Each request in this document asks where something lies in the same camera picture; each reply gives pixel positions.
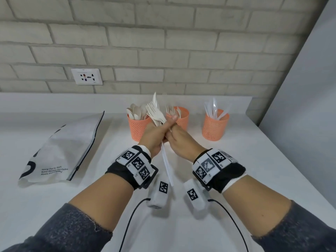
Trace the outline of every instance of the person's left hand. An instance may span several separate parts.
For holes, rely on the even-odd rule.
[[[161,150],[161,142],[166,142],[165,133],[175,124],[177,116],[172,118],[167,117],[167,122],[162,126],[155,126],[153,122],[149,123],[145,129],[143,136],[139,141],[139,145],[144,145],[150,151],[150,156],[153,158]]]

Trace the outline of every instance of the black cable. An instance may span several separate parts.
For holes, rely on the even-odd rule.
[[[244,241],[244,244],[245,244],[245,247],[246,247],[246,250],[247,252],[249,252],[249,249],[247,248],[247,245],[246,245],[246,242],[245,242],[245,239],[242,235],[242,232],[240,231],[239,227],[237,226],[236,222],[233,220],[233,217],[230,215],[230,213],[228,212],[228,210],[223,206],[221,205],[221,203],[219,203],[218,201],[214,200],[214,199],[208,199],[208,202],[215,202],[215,203],[218,203],[223,209],[225,209],[226,213],[230,216],[230,218],[232,219],[233,223],[236,225],[241,237],[243,238],[243,241]]]
[[[137,210],[137,208],[139,207],[139,205],[140,205],[142,202],[144,202],[144,201],[150,201],[150,200],[151,200],[150,198],[143,199],[140,203],[138,203],[138,205],[137,205],[137,206],[135,207],[135,209],[133,210],[132,215],[131,215],[131,217],[130,217],[129,220],[128,220],[128,224],[127,224],[126,231],[125,231],[125,234],[124,234],[124,237],[123,237],[123,241],[121,242],[121,245],[120,245],[119,252],[121,252],[121,248],[123,247],[124,240],[125,240],[125,237],[126,237],[126,233],[127,233],[128,227],[129,227],[129,223],[130,223],[131,220],[132,220],[132,217],[133,217],[133,215],[134,215],[134,212]]]

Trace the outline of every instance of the utensil holder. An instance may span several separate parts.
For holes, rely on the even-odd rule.
[[[187,110],[186,108],[180,107],[179,109],[181,110],[181,118],[178,118],[176,123],[182,127],[183,130],[187,131],[187,127],[188,127],[188,122],[189,122],[189,110]]]
[[[223,110],[218,109],[217,117],[222,114]],[[217,141],[223,136],[226,124],[230,118],[229,114],[226,114],[220,120],[210,118],[205,114],[204,125],[202,129],[202,135],[207,140]]]
[[[131,130],[132,139],[139,142],[145,132],[146,126],[152,121],[147,115],[145,120],[133,120],[128,117],[129,129]]]

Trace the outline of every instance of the brick wall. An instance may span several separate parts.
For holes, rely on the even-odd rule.
[[[0,0],[0,89],[250,95],[258,123],[325,2]]]

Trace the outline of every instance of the person's right hand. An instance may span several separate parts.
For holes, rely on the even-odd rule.
[[[199,154],[206,150],[187,131],[176,124],[171,127],[171,131],[166,133],[166,138],[178,156],[191,162],[194,162]]]

